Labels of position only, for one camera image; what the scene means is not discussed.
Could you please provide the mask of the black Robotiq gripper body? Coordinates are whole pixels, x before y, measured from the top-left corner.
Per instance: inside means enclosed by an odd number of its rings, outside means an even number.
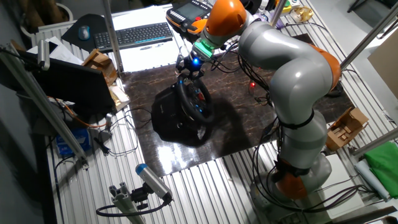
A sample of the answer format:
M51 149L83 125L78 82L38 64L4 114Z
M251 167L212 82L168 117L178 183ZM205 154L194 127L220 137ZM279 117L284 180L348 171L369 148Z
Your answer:
M183 58L183 64L180 71L188 70L189 72L198 72L201 69L201 60L198 57L186 56Z

